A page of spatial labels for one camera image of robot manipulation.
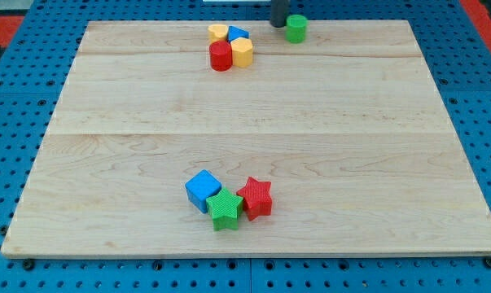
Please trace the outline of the dark grey cylindrical pusher tip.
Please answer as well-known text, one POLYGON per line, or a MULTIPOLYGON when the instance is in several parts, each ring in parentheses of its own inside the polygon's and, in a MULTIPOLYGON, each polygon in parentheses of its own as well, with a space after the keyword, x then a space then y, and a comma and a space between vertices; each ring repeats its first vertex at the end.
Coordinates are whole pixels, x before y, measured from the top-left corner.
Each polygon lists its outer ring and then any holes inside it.
POLYGON ((286 25, 286 20, 289 11, 290 11, 290 0, 271 0, 270 24, 275 28, 284 27, 286 25))

